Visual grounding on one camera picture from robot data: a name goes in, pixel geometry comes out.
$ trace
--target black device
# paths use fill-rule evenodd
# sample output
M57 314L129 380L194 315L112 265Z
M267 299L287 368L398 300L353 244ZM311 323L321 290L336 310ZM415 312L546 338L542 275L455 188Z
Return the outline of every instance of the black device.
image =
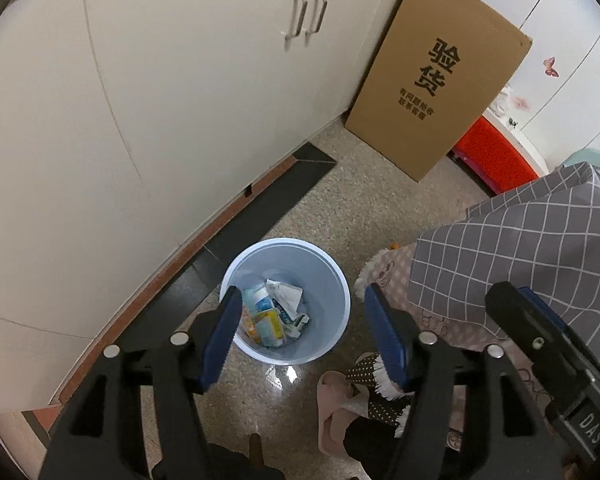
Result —
M554 428L580 457L596 465L600 366L529 293L496 284L487 295L487 310L528 352L534 373L554 397L547 413ZM154 388L163 453L154 478L233 478L222 472L222 452L231 453L206 442L193 394L204 394L218 380L241 311L242 296L231 287L217 310L201 314L189 331L176 332L160 348L124 353L115 345L107 347L62 410L40 480L147 478L139 395L144 384ZM554 440L500 346L469 351L421 332L410 314L389 307L377 284L367 287L365 313L389 377L415 393L387 480L562 478ZM538 337L544 341L540 349ZM460 452L448 453L455 385L466 387L464 433ZM587 431L595 426L590 437ZM244 468L250 467L245 462ZM268 477L255 472L253 478Z

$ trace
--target cardboard box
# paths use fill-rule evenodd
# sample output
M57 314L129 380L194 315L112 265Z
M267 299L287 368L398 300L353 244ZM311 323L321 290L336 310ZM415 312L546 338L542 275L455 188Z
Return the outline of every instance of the cardboard box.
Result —
M420 180L530 48L530 38L480 0L403 0L346 128Z

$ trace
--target pink butterfly sticker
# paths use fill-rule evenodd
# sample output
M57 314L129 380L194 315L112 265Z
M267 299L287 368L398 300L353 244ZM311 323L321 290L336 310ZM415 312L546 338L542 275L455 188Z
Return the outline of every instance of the pink butterfly sticker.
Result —
M544 65L544 73L550 75L551 77L560 77L560 74L554 68L555 57L550 57L549 59L545 59L542 64Z

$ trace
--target blue gripper pad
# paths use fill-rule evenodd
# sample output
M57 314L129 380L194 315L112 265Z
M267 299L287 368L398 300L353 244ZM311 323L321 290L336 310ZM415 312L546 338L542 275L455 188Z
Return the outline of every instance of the blue gripper pad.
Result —
M200 314L193 322L189 333L193 334L196 350L202 355L202 370L198 386L206 392L218 382L231 341L242 315L242 294L230 286L218 309Z
M560 332L566 332L566 323L528 286L521 286L518 291L527 298L536 309L553 323Z
M394 325L394 314L404 314L411 319L407 312L398 310L390 311L382 291L373 283L365 289L365 316L371 333L374 336L376 347L384 361L384 367L389 378L403 389L409 384L407 366L411 348L407 347L398 332L399 326Z

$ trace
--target brown baseboard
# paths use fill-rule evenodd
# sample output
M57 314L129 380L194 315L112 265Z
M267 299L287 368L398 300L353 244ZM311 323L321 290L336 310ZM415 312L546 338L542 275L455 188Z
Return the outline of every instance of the brown baseboard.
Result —
M72 372L64 386L60 390L59 400L61 403L66 403L74 391L78 388L88 371L98 359L100 353L108 345L115 342L124 329L136 318L140 311L155 297L158 292L171 280L180 269L206 244L211 238L222 229L232 218L242 211L254 198L262 193L270 184L285 173L296 163L296 158L292 155L280 162L272 168L267 174L253 183L251 186L251 194L246 196L240 195L236 200L231 202L227 208L211 221L209 224L200 230L187 244L183 245L165 264L156 276L138 293L136 296L123 307L116 319L103 331L101 335L87 349L85 355L77 365L77 368Z

